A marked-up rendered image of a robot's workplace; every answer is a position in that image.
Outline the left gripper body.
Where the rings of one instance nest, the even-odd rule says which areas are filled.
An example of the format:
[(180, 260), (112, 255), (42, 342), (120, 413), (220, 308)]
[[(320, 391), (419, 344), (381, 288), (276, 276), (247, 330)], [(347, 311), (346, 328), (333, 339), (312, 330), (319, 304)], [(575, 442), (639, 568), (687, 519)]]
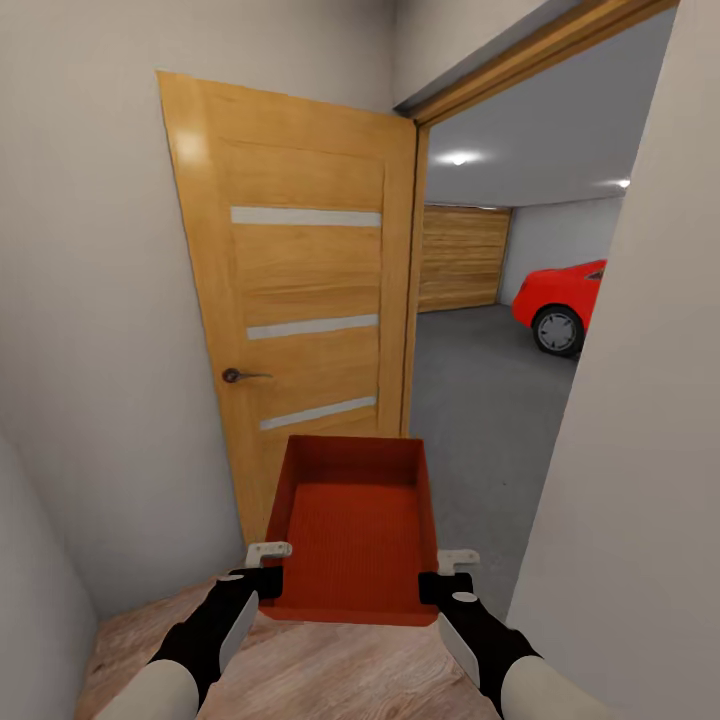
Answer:
[(260, 583), (260, 601), (280, 597), (283, 593), (283, 567), (257, 567), (256, 569), (233, 569), (231, 574), (251, 573)]

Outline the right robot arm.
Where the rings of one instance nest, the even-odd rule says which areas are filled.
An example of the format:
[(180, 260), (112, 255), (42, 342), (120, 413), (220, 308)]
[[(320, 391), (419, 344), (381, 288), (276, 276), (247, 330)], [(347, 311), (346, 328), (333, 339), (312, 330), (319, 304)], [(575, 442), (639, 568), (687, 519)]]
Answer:
[(487, 613), (469, 572), (480, 563), (473, 550), (440, 550), (438, 574), (418, 574), (419, 599), (440, 608), (441, 639), (477, 689), (490, 697), (502, 720), (634, 720), (577, 685)]

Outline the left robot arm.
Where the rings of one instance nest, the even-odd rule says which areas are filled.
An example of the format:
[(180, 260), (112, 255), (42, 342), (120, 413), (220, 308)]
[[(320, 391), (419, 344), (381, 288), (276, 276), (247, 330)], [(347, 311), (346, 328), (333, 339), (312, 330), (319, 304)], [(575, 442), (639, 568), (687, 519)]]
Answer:
[(194, 720), (208, 688), (228, 667), (254, 623), (258, 604), (283, 593), (288, 542), (252, 543), (246, 565), (217, 579), (206, 601), (163, 639), (160, 651), (93, 720)]

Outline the storage box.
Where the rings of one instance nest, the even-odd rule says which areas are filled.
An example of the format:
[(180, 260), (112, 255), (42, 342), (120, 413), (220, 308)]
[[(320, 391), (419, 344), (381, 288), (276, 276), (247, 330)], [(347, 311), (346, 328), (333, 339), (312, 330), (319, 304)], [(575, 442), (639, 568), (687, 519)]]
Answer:
[(428, 628), (418, 574), (439, 562), (424, 440), (291, 435), (265, 542), (292, 555), (273, 620)]

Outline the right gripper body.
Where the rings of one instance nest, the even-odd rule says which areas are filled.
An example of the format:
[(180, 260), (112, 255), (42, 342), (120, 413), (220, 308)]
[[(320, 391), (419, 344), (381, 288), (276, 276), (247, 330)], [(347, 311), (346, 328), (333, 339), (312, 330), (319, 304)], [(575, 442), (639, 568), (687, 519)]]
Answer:
[[(440, 608), (440, 592), (446, 586), (460, 586), (473, 590), (472, 576), (469, 572), (455, 572), (453, 576), (439, 575), (434, 572), (418, 574), (419, 599), (424, 605), (436, 605)], [(445, 608), (440, 608), (444, 610)]]

